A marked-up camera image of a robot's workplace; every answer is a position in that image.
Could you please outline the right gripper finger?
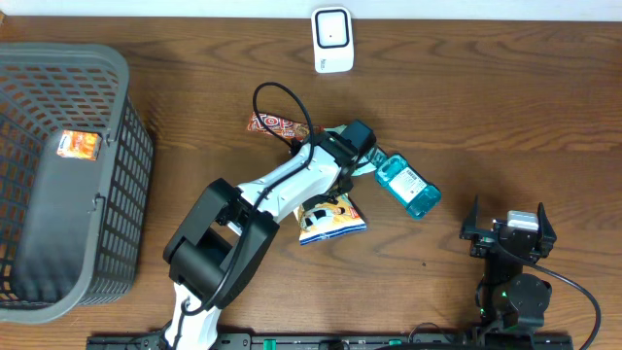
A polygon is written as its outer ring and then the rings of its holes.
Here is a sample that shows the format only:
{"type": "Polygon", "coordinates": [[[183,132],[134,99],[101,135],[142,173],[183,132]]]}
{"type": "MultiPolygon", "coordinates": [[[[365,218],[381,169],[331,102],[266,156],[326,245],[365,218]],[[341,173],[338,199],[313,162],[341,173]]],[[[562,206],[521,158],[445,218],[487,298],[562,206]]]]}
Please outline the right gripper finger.
{"type": "Polygon", "coordinates": [[[474,198],[473,204],[463,220],[461,234],[475,234],[477,231],[478,215],[478,196],[474,198]]]}
{"type": "Polygon", "coordinates": [[[540,234],[540,241],[542,243],[555,243],[556,233],[546,216],[545,208],[542,202],[538,204],[536,215],[538,222],[538,232],[540,234]]]}

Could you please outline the light teal wipes pack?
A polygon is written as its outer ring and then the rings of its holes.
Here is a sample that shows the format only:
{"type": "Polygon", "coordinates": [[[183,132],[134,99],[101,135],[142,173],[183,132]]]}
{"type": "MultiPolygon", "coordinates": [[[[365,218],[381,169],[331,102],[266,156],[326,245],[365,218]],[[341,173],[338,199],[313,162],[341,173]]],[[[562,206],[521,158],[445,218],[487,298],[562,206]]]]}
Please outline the light teal wipes pack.
{"type": "MultiPolygon", "coordinates": [[[[345,130],[345,128],[346,128],[346,125],[342,124],[337,127],[326,128],[326,131],[333,131],[337,134],[341,134],[345,130]]],[[[376,152],[377,152],[377,147],[373,146],[371,150],[358,162],[353,172],[354,177],[362,176],[364,174],[375,171],[376,166],[373,164],[373,159],[375,157],[376,152]]]]}

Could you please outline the teal mouthwash bottle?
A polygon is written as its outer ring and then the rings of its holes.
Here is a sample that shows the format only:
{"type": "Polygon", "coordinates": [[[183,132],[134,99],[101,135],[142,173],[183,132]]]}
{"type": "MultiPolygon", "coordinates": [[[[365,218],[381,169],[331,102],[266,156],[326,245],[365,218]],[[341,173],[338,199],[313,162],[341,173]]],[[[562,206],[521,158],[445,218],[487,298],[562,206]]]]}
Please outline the teal mouthwash bottle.
{"type": "Polygon", "coordinates": [[[423,219],[441,200],[441,191],[416,171],[401,154],[387,155],[375,146],[367,154],[374,179],[415,220],[423,219]]]}

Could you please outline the red Top chocolate bar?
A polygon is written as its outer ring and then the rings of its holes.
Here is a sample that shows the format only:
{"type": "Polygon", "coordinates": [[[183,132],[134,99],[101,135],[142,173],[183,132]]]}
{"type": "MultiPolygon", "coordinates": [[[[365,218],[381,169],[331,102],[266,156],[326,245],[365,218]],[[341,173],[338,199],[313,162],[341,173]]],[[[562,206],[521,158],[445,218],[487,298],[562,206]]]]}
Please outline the red Top chocolate bar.
{"type": "Polygon", "coordinates": [[[270,131],[282,137],[286,141],[302,141],[310,133],[310,128],[305,122],[294,122],[282,117],[260,113],[253,113],[247,124],[247,130],[269,134],[270,131]]]}

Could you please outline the yellow chips bag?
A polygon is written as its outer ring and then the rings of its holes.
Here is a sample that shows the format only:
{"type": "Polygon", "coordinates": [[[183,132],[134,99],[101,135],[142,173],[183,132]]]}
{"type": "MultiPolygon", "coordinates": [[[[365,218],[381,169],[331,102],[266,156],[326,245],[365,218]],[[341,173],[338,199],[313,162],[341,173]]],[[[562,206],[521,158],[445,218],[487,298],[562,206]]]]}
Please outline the yellow chips bag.
{"type": "Polygon", "coordinates": [[[311,209],[300,205],[294,216],[300,228],[301,245],[367,230],[367,223],[348,194],[340,195],[335,204],[320,203],[311,209]]]}

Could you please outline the small orange snack box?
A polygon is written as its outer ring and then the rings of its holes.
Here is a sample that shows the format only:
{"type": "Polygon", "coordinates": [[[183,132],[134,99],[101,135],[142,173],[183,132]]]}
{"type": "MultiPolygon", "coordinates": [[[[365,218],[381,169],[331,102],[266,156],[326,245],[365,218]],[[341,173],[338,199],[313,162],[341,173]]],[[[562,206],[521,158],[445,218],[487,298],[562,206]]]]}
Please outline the small orange snack box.
{"type": "Polygon", "coordinates": [[[63,130],[56,154],[62,158],[96,161],[102,138],[94,132],[63,130]]]}

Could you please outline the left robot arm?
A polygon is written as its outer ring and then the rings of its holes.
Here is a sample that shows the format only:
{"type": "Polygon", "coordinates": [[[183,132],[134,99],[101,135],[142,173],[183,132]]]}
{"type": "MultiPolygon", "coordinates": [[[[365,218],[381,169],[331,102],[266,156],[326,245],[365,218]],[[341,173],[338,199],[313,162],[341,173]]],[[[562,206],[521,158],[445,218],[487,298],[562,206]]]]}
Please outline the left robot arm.
{"type": "Polygon", "coordinates": [[[208,349],[220,313],[249,284],[280,223],[296,208],[334,202],[376,137],[361,121],[339,133],[310,134],[270,173],[232,186],[220,178],[194,203],[163,252],[175,311],[164,332],[169,349],[208,349]]]}

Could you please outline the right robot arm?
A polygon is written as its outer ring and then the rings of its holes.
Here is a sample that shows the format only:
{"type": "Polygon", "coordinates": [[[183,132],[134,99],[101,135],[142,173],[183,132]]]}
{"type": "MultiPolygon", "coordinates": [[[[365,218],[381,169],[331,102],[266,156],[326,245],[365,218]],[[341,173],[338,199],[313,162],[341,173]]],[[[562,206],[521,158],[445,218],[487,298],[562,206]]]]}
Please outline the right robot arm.
{"type": "Polygon", "coordinates": [[[460,237],[470,242],[469,254],[485,261],[475,294],[481,327],[495,333],[532,333],[544,324],[551,285],[524,271],[549,256],[557,241],[542,204],[537,212],[509,211],[490,229],[477,226],[478,204],[463,221],[460,237]]]}

